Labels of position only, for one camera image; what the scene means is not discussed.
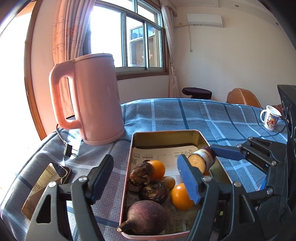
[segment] small orange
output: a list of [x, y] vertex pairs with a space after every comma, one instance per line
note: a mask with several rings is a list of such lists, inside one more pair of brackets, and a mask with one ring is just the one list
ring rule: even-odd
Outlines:
[[161, 179], [165, 175], [165, 166], [161, 161], [152, 160], [147, 161], [154, 167], [154, 173], [151, 177], [152, 180]]
[[188, 196], [184, 183], [180, 183], [175, 186], [171, 190], [170, 196], [173, 205], [181, 211], [188, 210], [194, 205], [194, 202]]

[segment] black speaker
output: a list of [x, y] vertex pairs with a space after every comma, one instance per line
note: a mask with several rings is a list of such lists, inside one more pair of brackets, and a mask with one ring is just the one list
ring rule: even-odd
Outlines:
[[288, 205], [293, 210], [296, 204], [296, 85], [278, 85], [278, 90], [288, 132]]

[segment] air conditioner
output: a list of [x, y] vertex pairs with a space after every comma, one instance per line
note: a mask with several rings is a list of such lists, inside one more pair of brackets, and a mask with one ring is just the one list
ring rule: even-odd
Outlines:
[[187, 14], [189, 25], [223, 28], [222, 18], [214, 14]]

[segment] plaid tablecloth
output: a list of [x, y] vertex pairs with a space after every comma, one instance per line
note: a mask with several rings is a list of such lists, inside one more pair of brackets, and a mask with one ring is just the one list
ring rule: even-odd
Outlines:
[[[255, 107], [195, 99], [139, 100], [121, 107], [126, 131], [119, 140], [103, 146], [90, 146], [81, 141], [78, 130], [62, 130], [63, 138], [79, 152], [78, 157], [67, 158], [63, 156], [63, 142], [53, 132], [26, 162], [16, 175], [0, 209], [3, 221], [17, 240], [25, 239], [29, 227], [29, 221], [21, 213], [21, 208], [33, 185], [52, 161], [69, 166], [73, 170], [70, 179], [72, 182], [79, 176], [87, 175], [92, 167], [98, 166], [106, 154], [113, 156], [114, 169], [111, 177], [102, 198], [92, 208], [105, 240], [122, 241], [126, 238], [116, 231], [116, 227], [129, 147], [134, 132], [197, 129], [210, 144], [229, 146], [243, 143], [249, 136], [287, 142], [284, 122], [279, 119], [274, 131], [266, 130], [259, 120], [261, 109]], [[240, 181], [247, 192], [257, 190], [265, 178], [261, 171], [246, 160], [220, 160], [231, 179]], [[73, 240], [80, 240], [72, 202], [69, 201], [67, 206]]]

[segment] mug handle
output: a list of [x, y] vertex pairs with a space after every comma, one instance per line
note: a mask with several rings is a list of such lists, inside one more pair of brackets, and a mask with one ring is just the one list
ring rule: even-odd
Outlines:
[[265, 119], [266, 119], [266, 115], [265, 115], [264, 120], [262, 120], [262, 115], [263, 115], [264, 112], [267, 112], [267, 110], [262, 110], [261, 113], [260, 113], [260, 120], [262, 121], [262, 123], [264, 123]]
[[52, 97], [52, 106], [57, 123], [64, 129], [79, 129], [81, 123], [78, 120], [67, 120], [63, 107], [59, 88], [59, 82], [63, 77], [70, 77], [75, 81], [75, 64], [72, 60], [56, 64], [49, 73], [49, 88]]

